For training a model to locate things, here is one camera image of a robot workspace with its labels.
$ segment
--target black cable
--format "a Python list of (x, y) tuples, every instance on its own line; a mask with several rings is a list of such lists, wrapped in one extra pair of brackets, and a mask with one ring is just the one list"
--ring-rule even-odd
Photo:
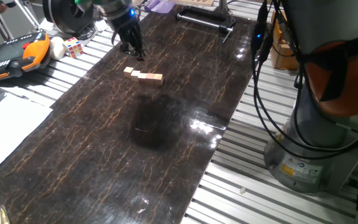
[[(274, 20), (273, 20), (273, 26), (275, 25), (275, 21), (276, 21), (276, 20), (277, 20), (277, 17), (275, 16), (275, 18), (274, 18)], [(338, 156), (338, 155), (340, 155), (340, 154), (342, 154), (342, 153), (345, 153), (345, 152), (347, 152), (347, 151), (350, 151), (350, 150), (352, 150), (354, 147), (357, 147), (357, 146), (358, 146), (358, 139), (357, 139), (356, 141), (354, 141), (354, 142), (351, 143), (350, 145), (348, 145), (348, 146), (346, 146), (346, 147), (343, 147), (343, 148), (341, 148), (341, 149), (336, 149), (336, 150), (329, 149), (329, 148), (323, 149), (323, 148), (321, 148), (321, 147), (309, 147), (309, 146), (305, 146), (305, 145), (303, 145), (303, 144), (300, 144), (300, 143), (296, 142), (296, 141), (293, 140), (291, 137), (289, 137), (286, 133), (284, 133), (284, 132), (277, 126), (277, 124), (274, 122), (274, 120), (270, 117), (269, 113), (268, 113), (267, 110), (265, 109), (264, 104), (262, 103), (262, 100), (260, 99), (260, 96), (259, 96), (259, 91), (258, 91), (258, 89), (257, 89), (257, 82), (258, 82), (258, 78), (259, 78), (260, 69), (261, 69), (261, 67), (262, 67), (263, 62), (266, 60), (266, 58), (267, 58), (266, 55), (268, 55), (268, 53), (266, 53), (266, 50), (265, 50), (265, 52), (261, 51), (260, 54), (261, 54), (261, 55), (264, 54), (264, 57), (263, 57), (262, 60), (261, 60), (261, 56), (259, 57), (260, 63), (259, 63), (259, 69), (258, 69), (258, 73), (257, 73), (257, 74), (256, 74), (256, 71), (255, 71), (256, 67), (255, 67), (255, 62), (254, 62), (255, 54), (252, 54), (252, 64), (253, 64), (252, 69), (253, 69), (253, 77), (254, 77), (254, 82), (255, 82), (255, 87), (254, 87), (254, 101), (255, 101), (255, 107), (256, 107), (256, 110), (257, 110), (258, 115), (259, 115), (259, 117), (260, 117), (260, 120), (261, 120), (262, 124), (264, 125), (265, 129), (268, 131), (270, 137), (272, 137), (272, 138), (278, 143), (278, 141), (277, 141), (277, 140), (274, 138), (274, 136), (270, 133), (270, 130), (267, 129), (267, 127), (266, 127), (266, 125), (265, 125), (265, 123), (264, 123), (263, 117), (261, 116), (260, 111), (259, 111), (259, 108), (258, 108), (258, 106), (257, 106), (256, 99), (258, 99), (261, 108), (263, 109), (264, 113), (266, 114), (266, 116), (268, 117), (268, 119), (270, 120), (270, 122), (272, 122), (272, 124), (275, 126), (275, 128), (276, 128), (277, 130), (279, 130), (280, 133), (281, 133), (282, 135), (284, 135), (284, 137), (286, 137), (287, 139), (289, 139), (292, 143), (294, 143), (294, 144), (296, 144), (296, 145), (298, 145), (298, 146), (300, 146), (300, 147), (303, 147), (303, 148), (305, 148), (305, 149), (311, 150), (311, 151), (327, 152), (327, 153), (337, 152), (337, 153), (335, 153), (335, 154), (331, 154), (331, 155), (324, 156), (324, 157), (307, 157), (307, 159), (324, 159), (324, 158), (329, 158), (329, 157)]]
[(293, 109), (293, 112), (294, 112), (293, 121), (295, 123), (295, 132), (296, 132), (296, 134), (299, 136), (299, 138), (306, 145), (311, 146), (311, 144), (301, 134), (301, 131), (300, 131), (299, 125), (298, 125), (298, 107), (299, 107), (299, 102), (300, 102), (300, 98), (301, 98), (301, 92), (302, 92), (302, 88), (303, 88), (303, 69), (304, 69), (303, 67), (300, 67), (298, 94), (296, 95), (295, 106), (294, 106), (294, 109)]
[(227, 2), (226, 5), (231, 4), (231, 3), (233, 3), (233, 2), (243, 2), (243, 1), (232, 0), (232, 1)]
[(273, 47), (274, 51), (276, 51), (276, 53), (279, 54), (279, 56), (282, 56), (282, 57), (294, 57), (295, 56), (295, 54), (291, 54), (291, 55), (283, 55), (283, 54), (281, 54), (280, 52), (278, 52), (276, 47), (274, 47), (274, 44), (272, 45), (272, 47)]

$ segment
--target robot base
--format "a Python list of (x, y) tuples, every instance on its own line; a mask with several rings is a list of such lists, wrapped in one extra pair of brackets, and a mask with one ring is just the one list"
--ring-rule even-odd
[[(343, 147), (358, 138), (358, 134), (340, 128), (327, 121), (316, 111), (307, 88), (303, 88), (298, 106), (298, 126), (303, 137), (313, 146)], [(349, 118), (332, 118), (342, 124)], [(295, 131), (294, 112), (283, 131), (292, 139), (305, 144)], [(325, 152), (303, 149), (281, 134), (276, 138), (289, 151), (305, 157), (327, 156)], [(337, 192), (347, 182), (358, 166), (358, 147), (336, 157), (322, 160), (299, 159), (285, 152), (272, 139), (265, 147), (265, 164), (270, 173), (283, 185), (297, 192), (315, 193), (319, 191)]]

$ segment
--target wooden block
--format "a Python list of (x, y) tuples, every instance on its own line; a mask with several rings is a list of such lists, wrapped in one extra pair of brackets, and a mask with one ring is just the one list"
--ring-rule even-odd
[(131, 73), (132, 73), (133, 70), (134, 70), (134, 68), (126, 67), (126, 68), (124, 69), (124, 76), (125, 76), (125, 78), (131, 78)]
[(131, 80), (134, 81), (134, 82), (137, 82), (137, 77), (138, 77), (139, 74), (140, 74), (140, 71), (136, 71), (136, 70), (132, 71)]
[(140, 84), (146, 84), (146, 76), (147, 74), (146, 73), (140, 73), (138, 76), (137, 76), (137, 81), (140, 83)]
[(162, 74), (154, 74), (154, 85), (162, 85), (163, 76)]
[(154, 74), (153, 73), (148, 73), (146, 75), (146, 84), (154, 85)]

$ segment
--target rubik's cube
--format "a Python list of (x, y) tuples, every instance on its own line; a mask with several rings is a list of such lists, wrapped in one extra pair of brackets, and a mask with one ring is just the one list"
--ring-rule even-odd
[(78, 57), (83, 54), (81, 43), (75, 38), (70, 38), (64, 41), (67, 52), (70, 54), (72, 58)]

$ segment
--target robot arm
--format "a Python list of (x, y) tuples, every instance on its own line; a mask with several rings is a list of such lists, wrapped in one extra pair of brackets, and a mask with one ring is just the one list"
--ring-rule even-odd
[(82, 11), (94, 4), (99, 15), (114, 30), (112, 44), (114, 45), (114, 38), (118, 34), (122, 41), (121, 51), (135, 56), (138, 60), (144, 59), (142, 34), (132, 0), (75, 0), (75, 3)]

